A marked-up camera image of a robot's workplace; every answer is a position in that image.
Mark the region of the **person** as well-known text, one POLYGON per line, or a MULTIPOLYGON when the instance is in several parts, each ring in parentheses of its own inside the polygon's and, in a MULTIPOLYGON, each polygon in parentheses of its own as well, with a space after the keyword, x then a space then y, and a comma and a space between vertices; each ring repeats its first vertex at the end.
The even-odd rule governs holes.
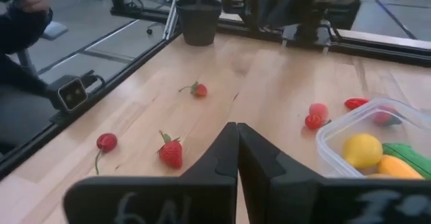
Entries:
POLYGON ((53 11, 26 13, 13 0, 0 14, 0 85, 10 85, 30 94, 44 96, 47 84, 25 72, 9 57, 35 44, 52 22, 53 11))

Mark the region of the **red toy cherry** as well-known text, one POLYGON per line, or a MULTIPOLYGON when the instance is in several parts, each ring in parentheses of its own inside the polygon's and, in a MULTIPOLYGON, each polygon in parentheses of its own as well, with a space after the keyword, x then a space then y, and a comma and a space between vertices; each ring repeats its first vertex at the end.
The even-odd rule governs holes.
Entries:
POLYGON ((317 130, 325 126, 326 124, 329 124, 330 122, 331 122, 331 119, 327 120, 316 114, 309 114, 304 119, 305 126, 310 130, 317 130))
POLYGON ((96 170, 96 175, 98 176, 100 174, 98 162, 102 154, 108 153, 112 151, 118 143, 117 136, 112 133, 104 133, 100 135, 96 140, 96 146, 98 148, 98 153, 95 157, 94 161, 94 167, 96 170))

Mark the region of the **red toy chili pepper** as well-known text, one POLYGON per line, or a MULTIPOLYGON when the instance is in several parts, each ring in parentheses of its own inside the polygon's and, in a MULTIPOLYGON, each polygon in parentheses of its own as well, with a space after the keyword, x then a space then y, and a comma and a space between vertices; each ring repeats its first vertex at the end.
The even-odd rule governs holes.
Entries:
MULTIPOLYGON (((350 98, 344 102, 344 105, 349 110, 354 110, 368 103, 369 101, 370 99, 367 98, 350 98)), ((383 106, 383 110, 385 110, 385 112, 377 112, 373 115, 372 121, 373 123, 375 123, 375 125, 387 127, 401 124, 401 120, 391 114, 398 114, 398 112, 394 108, 389 106, 383 106)))

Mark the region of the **silver metal bracket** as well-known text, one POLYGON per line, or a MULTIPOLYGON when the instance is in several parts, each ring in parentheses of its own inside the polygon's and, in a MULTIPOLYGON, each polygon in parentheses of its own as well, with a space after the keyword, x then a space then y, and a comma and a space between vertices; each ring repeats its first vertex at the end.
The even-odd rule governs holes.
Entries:
POLYGON ((175 29, 176 29, 176 24, 178 21, 178 15, 176 12, 176 2, 177 1, 178 0, 172 0, 172 4, 170 6, 168 18, 166 20, 166 26, 164 28, 164 34, 162 37, 164 40, 169 40, 174 35, 175 29))

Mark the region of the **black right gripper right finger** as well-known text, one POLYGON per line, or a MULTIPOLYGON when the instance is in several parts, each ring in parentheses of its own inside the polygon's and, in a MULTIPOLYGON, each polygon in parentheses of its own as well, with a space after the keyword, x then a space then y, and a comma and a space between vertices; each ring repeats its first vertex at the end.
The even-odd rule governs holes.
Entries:
POLYGON ((431 181, 326 178, 247 124, 238 132, 251 224, 431 224, 431 181))

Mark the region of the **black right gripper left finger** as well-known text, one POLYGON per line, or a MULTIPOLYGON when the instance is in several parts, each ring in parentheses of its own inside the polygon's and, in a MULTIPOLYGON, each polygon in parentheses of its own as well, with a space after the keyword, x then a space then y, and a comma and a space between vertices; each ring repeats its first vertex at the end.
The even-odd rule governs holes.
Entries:
POLYGON ((96 176, 63 197, 68 224, 234 224, 239 133, 229 122, 179 177, 96 176))

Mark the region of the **grey chair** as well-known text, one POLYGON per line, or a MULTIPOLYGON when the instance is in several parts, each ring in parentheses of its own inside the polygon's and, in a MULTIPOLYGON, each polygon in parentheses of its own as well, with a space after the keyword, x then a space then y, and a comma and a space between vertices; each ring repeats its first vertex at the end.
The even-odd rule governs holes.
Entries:
MULTIPOLYGON (((64 35, 69 31, 68 27, 59 23, 51 22, 44 30, 41 38, 49 41, 56 40, 58 37, 64 35)), ((31 75, 37 75, 37 71, 34 67, 33 62, 30 59, 28 49, 23 49, 16 53, 18 56, 20 67, 31 75)))

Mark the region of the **green potted plant black pot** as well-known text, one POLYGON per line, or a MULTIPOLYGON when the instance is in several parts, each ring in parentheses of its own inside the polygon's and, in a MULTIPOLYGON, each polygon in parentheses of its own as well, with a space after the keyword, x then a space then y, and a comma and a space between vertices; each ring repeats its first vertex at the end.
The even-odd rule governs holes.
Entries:
POLYGON ((222 3, 218 0, 178 0, 175 4, 185 42, 191 46, 213 43, 222 3))

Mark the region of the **office chair wheel base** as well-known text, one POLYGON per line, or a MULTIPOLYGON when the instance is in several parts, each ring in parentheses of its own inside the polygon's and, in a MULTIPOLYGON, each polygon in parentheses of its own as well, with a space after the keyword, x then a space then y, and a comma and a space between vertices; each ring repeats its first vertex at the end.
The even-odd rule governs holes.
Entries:
POLYGON ((155 28, 155 27, 163 27, 163 26, 164 26, 164 24, 162 24, 160 22, 154 22, 154 23, 152 23, 152 24, 150 24, 150 25, 147 26, 146 32, 147 32, 148 35, 152 35, 153 34, 153 28, 155 28))

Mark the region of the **red toy strawberry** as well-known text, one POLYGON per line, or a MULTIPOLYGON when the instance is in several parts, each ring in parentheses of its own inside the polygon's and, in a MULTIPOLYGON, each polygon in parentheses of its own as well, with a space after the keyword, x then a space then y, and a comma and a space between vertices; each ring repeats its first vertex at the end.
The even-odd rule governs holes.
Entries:
POLYGON ((207 88, 198 81, 194 82, 194 84, 190 86, 185 86, 178 91, 181 92, 185 89, 190 89, 190 94, 196 98, 204 98, 207 96, 207 88))
POLYGON ((169 167, 180 169, 183 166, 183 147, 180 143, 180 139, 172 139, 161 130, 159 133, 164 141, 164 144, 158 150, 160 160, 169 167))

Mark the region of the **green toy cucumber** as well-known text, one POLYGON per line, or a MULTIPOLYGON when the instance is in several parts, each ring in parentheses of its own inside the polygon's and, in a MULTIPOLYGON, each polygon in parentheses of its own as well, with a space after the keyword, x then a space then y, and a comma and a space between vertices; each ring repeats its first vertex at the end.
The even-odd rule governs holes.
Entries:
POLYGON ((409 145, 383 143, 383 153, 404 161, 425 179, 431 180, 431 158, 423 156, 409 145))

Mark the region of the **yellow toy lemon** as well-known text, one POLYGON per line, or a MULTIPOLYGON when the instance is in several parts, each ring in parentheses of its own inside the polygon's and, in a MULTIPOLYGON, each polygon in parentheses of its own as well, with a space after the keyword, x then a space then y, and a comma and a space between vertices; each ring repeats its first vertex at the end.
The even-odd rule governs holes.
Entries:
POLYGON ((372 167, 381 160, 382 156, 382 143, 368 133, 354 134, 343 144, 343 159, 356 169, 372 167))

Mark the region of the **pale pink toy peach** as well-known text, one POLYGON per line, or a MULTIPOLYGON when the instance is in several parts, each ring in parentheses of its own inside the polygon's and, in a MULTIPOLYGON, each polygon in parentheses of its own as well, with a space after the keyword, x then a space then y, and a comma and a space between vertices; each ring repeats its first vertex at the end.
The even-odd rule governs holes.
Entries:
POLYGON ((308 110, 310 115, 319 116, 322 120, 328 119, 329 109, 325 104, 313 103, 310 105, 308 110))

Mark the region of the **yellow toy banana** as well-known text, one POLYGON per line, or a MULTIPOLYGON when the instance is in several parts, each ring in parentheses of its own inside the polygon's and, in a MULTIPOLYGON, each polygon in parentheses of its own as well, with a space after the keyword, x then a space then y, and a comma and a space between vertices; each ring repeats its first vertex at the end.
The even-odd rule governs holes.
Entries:
POLYGON ((424 177, 403 160, 391 155, 383 155, 377 165, 376 173, 367 178, 397 178, 424 180, 424 177))

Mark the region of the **clear plastic tupperware container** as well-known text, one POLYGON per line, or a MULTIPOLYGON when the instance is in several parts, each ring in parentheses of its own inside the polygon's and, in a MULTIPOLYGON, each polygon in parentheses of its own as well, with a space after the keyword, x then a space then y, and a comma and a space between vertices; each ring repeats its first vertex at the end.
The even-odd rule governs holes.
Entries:
POLYGON ((375 98, 331 121, 316 135, 319 171, 330 178, 363 178, 377 167, 358 169, 344 160, 345 141, 354 134, 368 133, 381 143, 400 143, 431 160, 431 113, 423 113, 390 98, 375 98))

